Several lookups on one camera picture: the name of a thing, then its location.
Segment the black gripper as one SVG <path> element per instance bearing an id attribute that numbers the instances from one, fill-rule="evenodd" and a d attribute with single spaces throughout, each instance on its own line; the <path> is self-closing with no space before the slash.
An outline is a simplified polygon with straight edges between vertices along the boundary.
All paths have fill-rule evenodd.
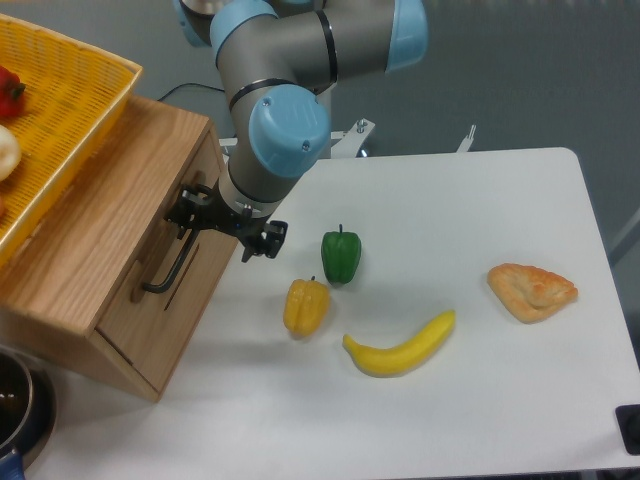
<path id="1" fill-rule="evenodd" d="M 288 231 L 287 222 L 268 221 L 268 216 L 254 217 L 244 210 L 236 212 L 225 202 L 218 188 L 203 184 L 183 184 L 164 219 L 176 226 L 178 239 L 189 230 L 209 229 L 236 237 L 244 246 L 243 263 L 254 256 L 274 259 L 284 245 Z"/>

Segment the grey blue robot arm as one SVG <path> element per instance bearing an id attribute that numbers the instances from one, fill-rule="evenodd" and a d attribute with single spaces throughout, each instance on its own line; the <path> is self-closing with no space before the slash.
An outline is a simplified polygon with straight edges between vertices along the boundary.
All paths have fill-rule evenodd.
<path id="1" fill-rule="evenodd" d="M 185 186 L 167 213 L 181 236 L 214 229 L 246 257 L 274 257 L 288 226 L 273 213 L 327 150 L 319 96 L 337 82 L 418 63 L 419 1 L 178 1 L 185 37 L 211 49 L 237 144 L 215 185 Z"/>

